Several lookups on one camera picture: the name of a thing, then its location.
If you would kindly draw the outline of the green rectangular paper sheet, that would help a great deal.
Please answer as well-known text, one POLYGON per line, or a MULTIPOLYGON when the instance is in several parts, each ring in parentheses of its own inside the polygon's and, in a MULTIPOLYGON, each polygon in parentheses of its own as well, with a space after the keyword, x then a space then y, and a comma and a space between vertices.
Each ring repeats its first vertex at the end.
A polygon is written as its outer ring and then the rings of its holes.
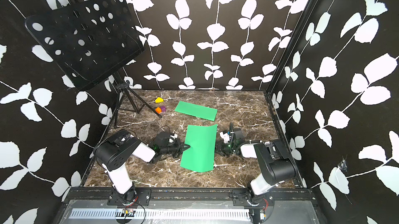
POLYGON ((197 118, 214 121, 218 110, 202 105, 180 101, 175 108, 175 112, 194 116, 197 118))

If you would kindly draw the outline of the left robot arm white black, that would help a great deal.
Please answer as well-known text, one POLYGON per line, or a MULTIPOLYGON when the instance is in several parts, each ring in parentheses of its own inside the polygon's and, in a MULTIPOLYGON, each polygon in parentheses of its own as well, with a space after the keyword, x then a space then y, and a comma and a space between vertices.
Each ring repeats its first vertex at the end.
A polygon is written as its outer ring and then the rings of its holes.
POLYGON ((137 201, 133 181, 127 172, 126 162, 133 155, 144 162, 154 164, 163 155, 178 158, 190 145, 183 143, 176 134, 161 131, 148 146, 129 131, 122 129, 106 138, 94 149, 98 163, 106 170, 114 189, 114 194, 123 205, 137 201))

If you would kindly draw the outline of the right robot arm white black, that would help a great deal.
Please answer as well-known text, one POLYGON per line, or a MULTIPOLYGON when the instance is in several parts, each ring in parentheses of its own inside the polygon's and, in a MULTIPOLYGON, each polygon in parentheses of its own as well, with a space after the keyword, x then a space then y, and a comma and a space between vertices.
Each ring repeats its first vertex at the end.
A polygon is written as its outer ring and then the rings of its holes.
POLYGON ((295 178, 298 168, 285 143, 279 139, 272 141, 246 141, 240 128, 232 125, 229 130, 219 133, 215 152, 221 156, 237 155, 243 158, 256 158, 261 174, 249 184, 252 196, 261 196, 277 186, 295 178))

